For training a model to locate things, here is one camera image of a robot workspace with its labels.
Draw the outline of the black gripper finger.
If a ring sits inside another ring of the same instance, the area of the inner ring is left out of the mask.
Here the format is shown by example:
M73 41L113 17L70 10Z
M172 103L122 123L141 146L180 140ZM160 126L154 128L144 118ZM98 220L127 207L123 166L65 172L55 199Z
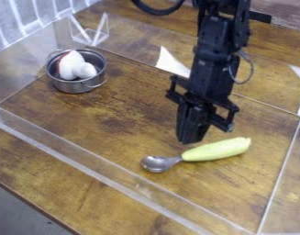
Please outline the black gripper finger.
M186 101L181 100L177 106L176 114L176 137L181 143L189 143L190 130L188 126L190 114L190 105Z
M201 141L209 126L208 110L202 106L192 106L188 111L186 143Z

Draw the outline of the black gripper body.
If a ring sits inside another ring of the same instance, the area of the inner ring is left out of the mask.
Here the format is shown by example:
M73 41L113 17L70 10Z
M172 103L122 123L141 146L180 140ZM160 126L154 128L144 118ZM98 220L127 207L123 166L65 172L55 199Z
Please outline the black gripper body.
M212 100L202 98L188 90L189 81L178 75L172 75L170 88L166 90L165 97L177 105L181 100L190 106L202 106L209 113L209 124L224 132L230 132L233 128L233 116L238 112L237 105L228 99Z

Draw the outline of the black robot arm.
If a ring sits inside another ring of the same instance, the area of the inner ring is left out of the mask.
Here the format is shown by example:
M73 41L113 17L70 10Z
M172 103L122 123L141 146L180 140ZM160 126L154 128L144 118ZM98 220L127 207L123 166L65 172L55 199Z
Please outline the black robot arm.
M238 112L229 100L238 62L246 55L250 19L268 22L269 18L249 10L250 0L197 0L197 44L186 79L170 77L166 97L177 104L176 138L184 143L202 140L206 130L216 126L232 130L232 119Z

